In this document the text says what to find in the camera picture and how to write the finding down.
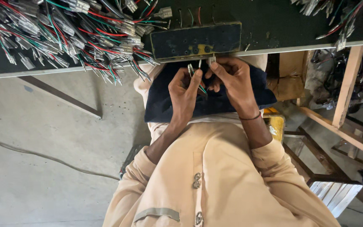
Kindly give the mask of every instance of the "hand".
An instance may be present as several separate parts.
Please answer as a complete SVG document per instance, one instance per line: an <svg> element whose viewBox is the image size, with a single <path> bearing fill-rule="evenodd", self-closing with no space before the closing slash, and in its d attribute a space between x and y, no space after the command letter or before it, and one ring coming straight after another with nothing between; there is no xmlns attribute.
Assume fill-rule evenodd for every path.
<svg viewBox="0 0 363 227"><path fill-rule="evenodd" d="M211 64L205 78L210 78L212 73L224 83L229 101L241 118L251 119L259 115L247 63L237 58L217 58L217 63ZM219 91L219 82L215 80L212 85L215 92Z"/></svg>
<svg viewBox="0 0 363 227"><path fill-rule="evenodd" d="M190 78L187 68L180 68L169 84L169 93L173 105L173 116L170 125L183 129L193 117L196 106L197 90L203 72L196 70L188 88L183 84L183 79Z"/></svg>

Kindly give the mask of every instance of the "wire bundle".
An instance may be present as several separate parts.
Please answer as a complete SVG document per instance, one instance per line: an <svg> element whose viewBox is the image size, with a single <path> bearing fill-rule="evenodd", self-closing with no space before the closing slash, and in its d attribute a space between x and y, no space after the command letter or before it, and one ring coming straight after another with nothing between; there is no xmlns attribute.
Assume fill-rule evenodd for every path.
<svg viewBox="0 0 363 227"><path fill-rule="evenodd" d="M154 30L166 29L152 23L167 23L162 19L171 17L169 7L152 14L157 1L146 7L151 9L139 19L125 14L137 8L133 0L116 1L116 7L107 0L0 0L0 44L8 60L17 64L16 54L28 68L35 68L33 62L18 51L32 50L33 59L41 64L47 61L58 68L69 67L59 54L68 54L75 64L80 61L86 71L91 67L96 75L116 84L121 84L118 73L124 72L120 63L128 63L135 74L149 79L138 65L139 58L155 66L149 51L143 50L141 37Z"/></svg>
<svg viewBox="0 0 363 227"><path fill-rule="evenodd" d="M300 13L303 12L303 14L306 16L310 15L315 16L321 10L326 9L327 18L331 16L329 25L333 24L339 9L343 5L343 2L344 0L337 1L338 4L333 13L335 5L334 0L310 0L306 2L301 0L291 0L292 4L293 3L296 3L297 5L300 3L304 4L303 8L300 10ZM327 34L318 36L316 39L325 38L340 30L340 35L335 45L337 47L337 51L344 49L346 44L346 39L350 37L355 30L355 25L354 25L355 19L362 7L363 7L363 0L360 0L357 4L355 4L355 6L350 2L348 2L347 6L342 10L342 16L339 23L333 26L333 28L330 29L330 31Z"/></svg>

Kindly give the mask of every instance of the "black wooden board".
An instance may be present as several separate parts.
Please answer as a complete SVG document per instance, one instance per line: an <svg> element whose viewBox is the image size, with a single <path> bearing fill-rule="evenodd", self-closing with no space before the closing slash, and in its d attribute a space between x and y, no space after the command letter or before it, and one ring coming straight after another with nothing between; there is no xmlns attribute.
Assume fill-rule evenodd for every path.
<svg viewBox="0 0 363 227"><path fill-rule="evenodd" d="M316 16L307 17L299 13L302 6L291 5L289 0L159 0L156 9L172 7L173 17L171 28L180 28L180 16L178 9L181 9L183 27L189 27L192 22L188 8L191 9L194 17L194 26L198 24L198 8L201 7L201 23L203 25L213 24L211 18L212 5L214 7L214 19L216 23L240 21L242 23L242 36L240 50L243 50L250 43L248 50L262 50L283 47L307 46L315 44L335 43L338 34L331 35L324 39L315 40L319 35L326 34L330 30L325 12ZM140 1L135 18L139 16L146 3ZM363 40L363 10L355 22L355 31L348 42ZM149 36L144 36L145 49L150 50ZM69 57L63 59L71 63ZM34 70L53 69L46 63L43 67L40 63L33 61L36 65ZM0 73L11 73L27 71L18 59L18 65L12 65L5 57L0 47Z"/></svg>
<svg viewBox="0 0 363 227"><path fill-rule="evenodd" d="M155 59L239 51L242 24L221 23L153 32L150 35Z"/></svg>

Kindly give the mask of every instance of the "shirt sleeve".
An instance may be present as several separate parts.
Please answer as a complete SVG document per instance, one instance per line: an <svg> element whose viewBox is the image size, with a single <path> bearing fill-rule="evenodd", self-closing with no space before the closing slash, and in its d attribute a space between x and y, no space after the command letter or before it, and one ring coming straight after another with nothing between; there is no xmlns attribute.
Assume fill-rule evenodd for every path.
<svg viewBox="0 0 363 227"><path fill-rule="evenodd" d="M271 194L297 218L306 216L320 227L339 227L340 224L326 205L310 190L285 153L281 143L273 139L269 144L252 150L253 163L260 170Z"/></svg>
<svg viewBox="0 0 363 227"><path fill-rule="evenodd" d="M118 182L117 190L104 217L104 227L119 226L123 221L131 220L132 222L134 216L131 218L126 218L126 216L130 210L136 207L135 204L145 191L149 178L156 167L145 154L147 148L148 146L143 147L125 168L126 173L123 175L123 179Z"/></svg>

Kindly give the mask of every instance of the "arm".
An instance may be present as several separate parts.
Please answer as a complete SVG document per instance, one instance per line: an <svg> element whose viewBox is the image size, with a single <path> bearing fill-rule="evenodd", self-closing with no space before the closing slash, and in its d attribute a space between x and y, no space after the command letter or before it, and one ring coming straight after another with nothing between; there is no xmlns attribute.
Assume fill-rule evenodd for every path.
<svg viewBox="0 0 363 227"><path fill-rule="evenodd" d="M127 167L123 179L119 181L116 192L109 204L103 226L131 226L138 201L144 193L156 165L160 158L183 131L193 116L196 104L197 89L203 72L197 70L185 89L182 79L188 73L181 68L169 84L169 92L173 105L173 116L169 126L163 134L150 146L144 147Z"/></svg>
<svg viewBox="0 0 363 227"><path fill-rule="evenodd" d="M253 94L249 66L236 58L218 58L217 62L220 64L212 63L208 74L214 72L224 83L228 98L246 132L252 149L252 161L270 187L271 194L298 218L309 217L319 226L340 226L298 174L281 143L273 140L263 119L257 117L259 109Z"/></svg>

